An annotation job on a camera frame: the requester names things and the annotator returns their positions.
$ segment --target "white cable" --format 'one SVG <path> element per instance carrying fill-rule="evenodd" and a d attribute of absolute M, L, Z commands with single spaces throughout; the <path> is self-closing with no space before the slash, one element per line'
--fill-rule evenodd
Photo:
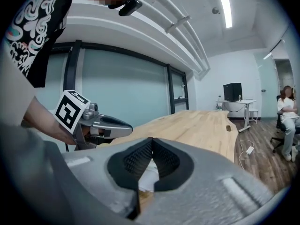
<path fill-rule="evenodd" d="M 254 148 L 254 143 L 252 142 L 252 141 L 250 141 L 250 140 L 247 140 L 247 139 L 244 139 L 244 140 L 240 140 L 240 146 L 241 146 L 241 148 L 242 148 L 242 153 L 240 154 L 240 156 L 239 156 L 239 162 L 240 162 L 240 157 L 242 156 L 242 154 L 244 153 L 244 150 L 243 150 L 243 146 L 242 146 L 242 141 L 248 141 L 248 142 L 251 142 L 252 143 L 252 147 Z"/>

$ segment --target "desk leg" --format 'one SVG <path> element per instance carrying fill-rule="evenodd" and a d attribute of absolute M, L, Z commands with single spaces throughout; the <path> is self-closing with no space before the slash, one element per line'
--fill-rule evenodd
<path fill-rule="evenodd" d="M 249 125 L 249 116 L 250 116 L 250 113 L 249 113 L 249 104 L 246 104 L 246 105 L 245 105 L 245 110 L 246 110 L 245 125 L 244 125 L 244 128 L 242 128 L 242 129 L 239 130 L 240 133 L 241 133 L 242 131 L 247 130 L 249 127 L 251 127 L 251 126 Z"/>

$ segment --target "white squiggle pattern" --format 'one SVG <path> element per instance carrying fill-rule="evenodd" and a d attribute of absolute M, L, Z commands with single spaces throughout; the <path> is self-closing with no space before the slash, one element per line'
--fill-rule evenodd
<path fill-rule="evenodd" d="M 6 32 L 5 37 L 10 44 L 10 56 L 26 76 L 47 38 L 47 23 L 51 19 L 55 2 L 56 0 L 27 0 L 11 23 L 11 29 Z M 38 16 L 40 8 L 47 14 L 45 17 Z M 29 32 L 32 40 L 22 40 L 25 31 Z"/>

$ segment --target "seated woman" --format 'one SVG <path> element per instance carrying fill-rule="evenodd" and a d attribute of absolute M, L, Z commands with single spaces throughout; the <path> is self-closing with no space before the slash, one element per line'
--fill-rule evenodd
<path fill-rule="evenodd" d="M 277 108 L 281 112 L 281 122 L 285 125 L 285 143 L 282 149 L 282 155 L 286 161 L 295 161 L 300 146 L 293 147 L 293 139 L 296 128 L 300 128 L 300 116 L 297 115 L 297 103 L 292 94 L 292 88 L 285 86 L 281 91 L 281 98 L 278 100 Z"/>

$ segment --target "fluorescent light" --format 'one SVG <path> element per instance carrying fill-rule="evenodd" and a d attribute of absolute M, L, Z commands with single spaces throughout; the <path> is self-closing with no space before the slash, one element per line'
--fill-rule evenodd
<path fill-rule="evenodd" d="M 233 21 L 231 16 L 230 2 L 229 0 L 221 0 L 221 2 L 225 15 L 226 28 L 231 28 L 233 26 Z"/>
<path fill-rule="evenodd" d="M 272 53 L 270 52 L 267 56 L 265 56 L 263 59 L 266 60 L 268 57 L 270 57 Z"/>

